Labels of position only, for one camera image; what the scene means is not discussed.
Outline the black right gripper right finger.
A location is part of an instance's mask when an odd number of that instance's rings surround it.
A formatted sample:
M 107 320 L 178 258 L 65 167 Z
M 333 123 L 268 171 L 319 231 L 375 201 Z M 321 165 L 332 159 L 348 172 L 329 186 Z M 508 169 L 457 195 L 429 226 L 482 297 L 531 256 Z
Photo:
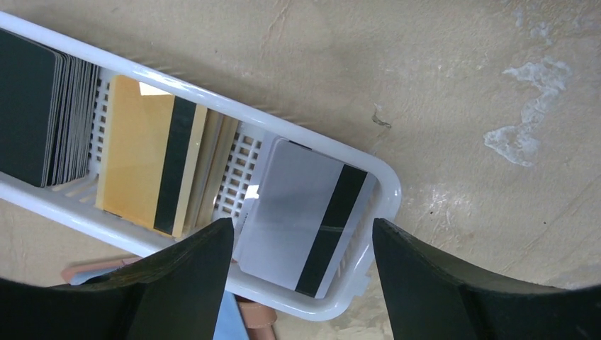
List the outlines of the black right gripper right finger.
M 599 339 L 600 287 L 566 290 L 485 270 L 383 218 L 373 251 L 395 339 Z

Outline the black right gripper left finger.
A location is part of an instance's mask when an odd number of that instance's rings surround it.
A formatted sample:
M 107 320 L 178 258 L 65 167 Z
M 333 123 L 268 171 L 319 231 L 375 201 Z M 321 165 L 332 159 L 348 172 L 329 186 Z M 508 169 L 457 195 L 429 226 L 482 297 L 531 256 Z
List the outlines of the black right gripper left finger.
M 221 218 L 81 285 L 1 280 L 2 339 L 211 339 L 233 225 Z

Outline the silver grey card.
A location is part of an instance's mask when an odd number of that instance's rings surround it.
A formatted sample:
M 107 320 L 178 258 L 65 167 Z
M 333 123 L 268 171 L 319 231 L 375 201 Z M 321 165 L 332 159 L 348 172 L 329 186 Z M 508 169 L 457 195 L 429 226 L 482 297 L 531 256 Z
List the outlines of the silver grey card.
M 243 273 L 326 296 L 376 178 L 272 135 L 247 190 L 233 259 Z

